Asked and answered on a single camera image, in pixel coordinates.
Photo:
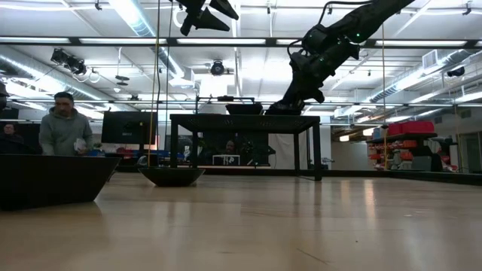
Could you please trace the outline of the black metal table frame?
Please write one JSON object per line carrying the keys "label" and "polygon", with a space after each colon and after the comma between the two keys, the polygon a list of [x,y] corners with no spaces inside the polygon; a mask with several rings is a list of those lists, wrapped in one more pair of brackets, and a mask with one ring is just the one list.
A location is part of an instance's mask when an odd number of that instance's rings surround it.
{"label": "black metal table frame", "polygon": [[[118,166],[117,172],[142,173],[138,166]],[[462,174],[449,172],[423,171],[345,171],[323,169],[316,173],[313,169],[265,169],[248,166],[201,166],[203,175],[235,175],[235,176],[266,176],[266,177],[307,177],[312,181],[321,181],[324,177],[338,178],[397,178],[416,181],[433,181],[448,184],[465,184],[482,187],[482,174]]]}

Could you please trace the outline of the thin black metal stand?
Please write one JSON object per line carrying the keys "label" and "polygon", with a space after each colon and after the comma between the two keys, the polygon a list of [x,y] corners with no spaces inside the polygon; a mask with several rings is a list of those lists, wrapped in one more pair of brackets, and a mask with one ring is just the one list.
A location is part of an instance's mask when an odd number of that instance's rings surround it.
{"label": "thin black metal stand", "polygon": [[254,104],[255,99],[235,96],[197,96],[194,114],[227,114],[226,105],[244,105],[247,102]]}

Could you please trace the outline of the white sign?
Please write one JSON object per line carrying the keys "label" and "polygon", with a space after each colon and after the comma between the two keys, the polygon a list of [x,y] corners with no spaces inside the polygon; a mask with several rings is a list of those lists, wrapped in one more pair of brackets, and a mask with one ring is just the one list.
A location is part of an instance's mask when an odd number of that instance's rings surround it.
{"label": "white sign", "polygon": [[235,154],[217,154],[212,156],[213,166],[239,166],[240,155]]}

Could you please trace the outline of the black monitor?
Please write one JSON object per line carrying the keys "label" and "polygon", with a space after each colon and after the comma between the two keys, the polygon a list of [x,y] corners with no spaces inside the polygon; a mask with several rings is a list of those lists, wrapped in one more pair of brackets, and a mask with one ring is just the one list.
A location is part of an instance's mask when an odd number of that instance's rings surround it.
{"label": "black monitor", "polygon": [[41,154],[42,149],[38,141],[40,125],[37,123],[18,123],[16,134],[23,138],[23,145],[31,154]]}
{"label": "black monitor", "polygon": [[102,120],[101,143],[154,144],[157,115],[140,111],[106,111]]}

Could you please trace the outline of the black ceiling spotlight cluster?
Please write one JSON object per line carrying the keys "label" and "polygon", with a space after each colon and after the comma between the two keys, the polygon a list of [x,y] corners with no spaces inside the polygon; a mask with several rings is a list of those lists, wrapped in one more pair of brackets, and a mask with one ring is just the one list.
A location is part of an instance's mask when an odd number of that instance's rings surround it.
{"label": "black ceiling spotlight cluster", "polygon": [[61,65],[74,75],[85,75],[87,67],[83,59],[67,54],[64,50],[54,48],[50,60],[56,65]]}

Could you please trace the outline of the black storage shelf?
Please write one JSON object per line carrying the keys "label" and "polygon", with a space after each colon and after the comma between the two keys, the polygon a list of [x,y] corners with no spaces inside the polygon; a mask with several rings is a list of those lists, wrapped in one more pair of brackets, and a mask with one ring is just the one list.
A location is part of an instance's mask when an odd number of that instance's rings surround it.
{"label": "black storage shelf", "polygon": [[457,172],[452,159],[457,143],[436,132],[388,135],[389,124],[374,129],[367,140],[368,159],[376,170]]}

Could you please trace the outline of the silver ceiling duct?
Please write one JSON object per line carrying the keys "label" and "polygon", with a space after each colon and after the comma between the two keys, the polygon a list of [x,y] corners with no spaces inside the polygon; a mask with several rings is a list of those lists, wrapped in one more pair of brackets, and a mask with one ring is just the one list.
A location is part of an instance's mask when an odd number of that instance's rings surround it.
{"label": "silver ceiling duct", "polygon": [[415,65],[369,93],[364,102],[376,103],[433,75],[448,72],[462,64],[468,64],[479,56],[482,56],[482,50],[432,50],[422,56],[422,62],[419,65]]}
{"label": "silver ceiling duct", "polygon": [[93,100],[112,100],[109,95],[79,82],[72,75],[62,73],[57,68],[49,67],[9,46],[0,45],[0,69],[7,69],[8,75],[13,78],[35,81],[44,90],[70,90]]}
{"label": "silver ceiling duct", "polygon": [[[122,20],[141,38],[156,38],[156,29],[151,24],[144,8],[138,0],[108,0]],[[168,83],[172,87],[193,89],[195,83],[185,79],[185,70],[170,56],[168,49],[154,45],[151,50],[157,57],[158,63],[166,69]]]}

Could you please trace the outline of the black ceiling light rail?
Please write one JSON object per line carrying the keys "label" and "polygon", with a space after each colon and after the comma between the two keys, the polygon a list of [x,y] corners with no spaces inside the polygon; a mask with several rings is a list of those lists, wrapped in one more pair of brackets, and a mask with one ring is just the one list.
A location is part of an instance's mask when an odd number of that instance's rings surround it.
{"label": "black ceiling light rail", "polygon": [[[60,47],[300,47],[294,38],[91,38],[91,37],[33,37],[0,36],[0,45],[60,46]],[[482,40],[427,40],[427,39],[368,39],[362,48],[378,49],[477,49]]]}

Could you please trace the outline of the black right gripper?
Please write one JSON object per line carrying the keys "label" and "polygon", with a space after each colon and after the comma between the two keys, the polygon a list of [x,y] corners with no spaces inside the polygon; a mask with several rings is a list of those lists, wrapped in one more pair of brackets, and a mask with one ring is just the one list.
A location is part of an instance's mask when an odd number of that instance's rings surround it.
{"label": "black right gripper", "polygon": [[325,96],[319,89],[322,86],[323,83],[318,79],[304,75],[301,72],[295,72],[285,95],[280,100],[281,108],[301,110],[304,107],[304,102],[308,99],[314,99],[318,103],[323,103]]}

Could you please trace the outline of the black perforated metal rack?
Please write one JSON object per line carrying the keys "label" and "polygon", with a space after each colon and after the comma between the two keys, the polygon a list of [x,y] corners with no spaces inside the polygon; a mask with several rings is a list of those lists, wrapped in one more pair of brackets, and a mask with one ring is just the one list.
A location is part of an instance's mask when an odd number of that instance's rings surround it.
{"label": "black perforated metal rack", "polygon": [[[293,169],[241,169],[235,168],[234,175],[253,176],[312,176],[322,180],[322,158],[320,143],[320,118],[317,116],[294,115],[226,115],[226,114],[172,114],[170,116],[169,166],[178,167],[178,128],[181,126],[193,133],[194,152],[190,155],[193,168],[197,168],[197,144],[200,132],[261,132],[266,134],[291,134],[294,139]],[[314,168],[300,169],[299,135],[313,130]]]}

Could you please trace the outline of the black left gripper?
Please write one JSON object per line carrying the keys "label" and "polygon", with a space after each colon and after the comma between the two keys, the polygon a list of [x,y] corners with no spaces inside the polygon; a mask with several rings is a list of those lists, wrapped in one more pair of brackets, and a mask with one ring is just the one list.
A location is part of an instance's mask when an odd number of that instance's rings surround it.
{"label": "black left gripper", "polygon": [[[176,0],[180,6],[185,8],[187,16],[180,28],[184,36],[188,36],[191,28],[211,29],[229,32],[230,27],[214,16],[208,8],[202,10],[206,0]],[[239,15],[228,0],[210,0],[209,6],[216,9],[231,19],[238,20]]]}

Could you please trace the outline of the red storage bin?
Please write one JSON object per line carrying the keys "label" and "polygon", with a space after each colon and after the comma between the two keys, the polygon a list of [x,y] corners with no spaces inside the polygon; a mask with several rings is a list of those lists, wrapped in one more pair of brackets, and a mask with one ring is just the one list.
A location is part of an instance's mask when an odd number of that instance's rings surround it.
{"label": "red storage bin", "polygon": [[388,128],[389,136],[402,134],[426,134],[434,133],[435,126],[431,121],[427,120],[411,120],[400,123],[391,123]]}

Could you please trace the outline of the white board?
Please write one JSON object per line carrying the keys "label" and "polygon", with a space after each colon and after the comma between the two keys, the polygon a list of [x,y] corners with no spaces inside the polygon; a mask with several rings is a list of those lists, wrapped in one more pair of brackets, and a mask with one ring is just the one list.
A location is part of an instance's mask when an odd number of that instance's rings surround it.
{"label": "white board", "polygon": [[[312,142],[305,131],[299,134],[300,169],[308,169],[308,159],[313,159]],[[269,134],[268,145],[276,152],[268,158],[272,169],[294,169],[294,136],[291,134]]]}

